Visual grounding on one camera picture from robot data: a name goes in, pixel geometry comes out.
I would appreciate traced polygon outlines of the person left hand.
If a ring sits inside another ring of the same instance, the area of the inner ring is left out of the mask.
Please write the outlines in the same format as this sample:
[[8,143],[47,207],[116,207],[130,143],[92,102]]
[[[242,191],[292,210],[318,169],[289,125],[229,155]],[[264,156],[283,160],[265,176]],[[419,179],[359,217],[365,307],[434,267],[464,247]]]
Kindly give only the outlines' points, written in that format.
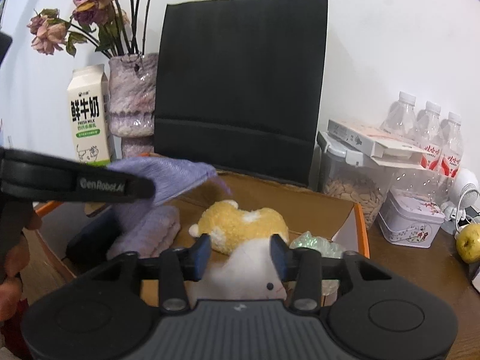
[[7,277],[1,284],[1,322],[12,318],[17,309],[17,304],[21,300],[23,294],[23,283],[20,278],[20,272],[29,264],[30,252],[29,243],[23,233],[20,239],[7,254],[4,269]]

